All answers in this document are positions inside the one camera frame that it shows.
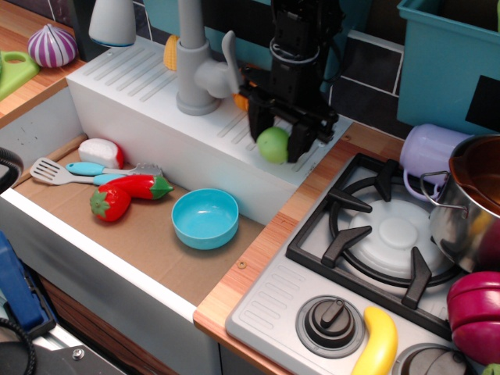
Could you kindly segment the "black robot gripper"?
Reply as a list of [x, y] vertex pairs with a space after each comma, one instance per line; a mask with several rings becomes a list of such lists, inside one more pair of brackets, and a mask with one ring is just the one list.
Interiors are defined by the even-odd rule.
[[288, 139], [287, 161], [296, 163], [316, 140], [333, 139], [338, 114], [323, 98], [323, 84], [328, 55], [307, 59], [273, 59], [271, 69], [254, 68], [244, 75], [257, 86], [244, 92], [249, 100], [250, 135], [257, 141], [271, 128], [277, 117], [292, 125]]

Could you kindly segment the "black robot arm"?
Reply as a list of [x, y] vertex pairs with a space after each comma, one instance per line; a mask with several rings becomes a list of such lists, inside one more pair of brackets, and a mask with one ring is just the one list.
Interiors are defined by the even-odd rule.
[[261, 134], [281, 118], [291, 125], [284, 146], [286, 160], [296, 163], [316, 140], [334, 136], [337, 112], [323, 97], [327, 60], [338, 53], [335, 36], [345, 15], [337, 1], [273, 1], [274, 36], [269, 70], [245, 66], [240, 93], [248, 100], [250, 135]]

